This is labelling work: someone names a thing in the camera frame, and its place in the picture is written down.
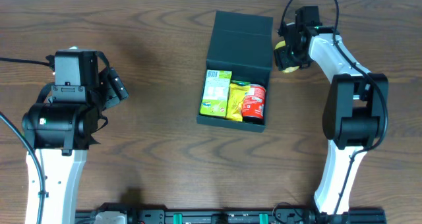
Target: yellow snack bag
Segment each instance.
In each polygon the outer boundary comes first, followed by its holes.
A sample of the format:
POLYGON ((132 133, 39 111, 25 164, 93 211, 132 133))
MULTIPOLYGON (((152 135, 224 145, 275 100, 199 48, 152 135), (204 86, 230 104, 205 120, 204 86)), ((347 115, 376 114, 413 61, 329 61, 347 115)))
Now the yellow snack bag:
POLYGON ((242 104, 249 89, 251 89, 250 85, 240 86, 230 83, 229 102, 227 103, 227 119, 242 122, 242 104))

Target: table surface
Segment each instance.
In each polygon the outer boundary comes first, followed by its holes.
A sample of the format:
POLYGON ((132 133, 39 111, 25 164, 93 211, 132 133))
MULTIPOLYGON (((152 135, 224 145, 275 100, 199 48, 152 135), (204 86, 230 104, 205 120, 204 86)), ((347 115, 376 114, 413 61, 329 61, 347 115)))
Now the table surface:
MULTIPOLYGON (((318 65, 291 74, 274 66, 262 133, 198 125, 205 58, 216 10, 274 17, 288 0, 0 0, 0 57, 43 60, 77 45, 103 51, 130 98, 107 110, 79 186, 79 210, 104 202, 167 208, 272 208, 307 204, 327 153, 322 111, 328 83, 318 65)), ((389 223, 422 217, 422 0, 338 0, 339 29, 353 56, 390 82, 390 126, 366 155, 350 206, 386 210, 389 223)), ((332 0, 295 0, 287 12, 332 0)), ((42 86, 38 65, 0 63, 0 110, 19 128, 42 86)), ((0 124, 0 220, 22 223, 25 150, 0 124)))

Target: can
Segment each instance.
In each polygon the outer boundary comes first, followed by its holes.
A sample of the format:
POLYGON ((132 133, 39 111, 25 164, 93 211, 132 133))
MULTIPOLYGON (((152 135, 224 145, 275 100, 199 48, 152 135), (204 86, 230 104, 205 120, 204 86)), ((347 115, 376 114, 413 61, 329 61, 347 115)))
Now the can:
POLYGON ((264 86, 251 84, 251 89, 246 94, 242 105, 242 117, 244 121, 254 123, 263 122, 265 93, 264 86))

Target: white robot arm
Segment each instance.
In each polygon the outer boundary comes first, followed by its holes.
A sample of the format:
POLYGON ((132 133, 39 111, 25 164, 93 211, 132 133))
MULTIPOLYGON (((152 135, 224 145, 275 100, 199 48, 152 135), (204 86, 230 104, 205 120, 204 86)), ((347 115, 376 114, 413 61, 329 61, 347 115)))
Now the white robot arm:
POLYGON ((347 213, 359 164, 385 130, 388 81, 359 64, 335 28, 322 26, 318 7, 298 9, 295 23, 282 22, 278 33, 285 39, 285 46, 274 50, 279 70, 291 72, 315 61, 331 83, 322 116, 328 156, 314 202, 324 215, 347 213), (354 100, 367 104, 354 107, 354 100))
MULTIPOLYGON (((58 149, 37 149, 36 156, 46 176, 42 223, 75 223, 76 198, 79 180, 86 162, 87 150, 74 150, 63 156, 58 149)), ((26 156, 28 166, 28 204, 25 224, 37 223, 40 182, 32 158, 26 156)))

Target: black box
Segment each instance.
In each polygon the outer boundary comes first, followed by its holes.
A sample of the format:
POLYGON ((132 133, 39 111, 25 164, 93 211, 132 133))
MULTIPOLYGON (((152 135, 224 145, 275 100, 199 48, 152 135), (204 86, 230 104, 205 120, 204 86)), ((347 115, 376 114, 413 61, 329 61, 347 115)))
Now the black box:
POLYGON ((265 129, 273 56, 271 33, 272 17, 217 11, 206 57, 206 70, 229 70, 232 72, 232 80, 264 86, 264 120, 259 125, 201 115, 200 102, 197 123, 253 132, 262 132, 265 129))

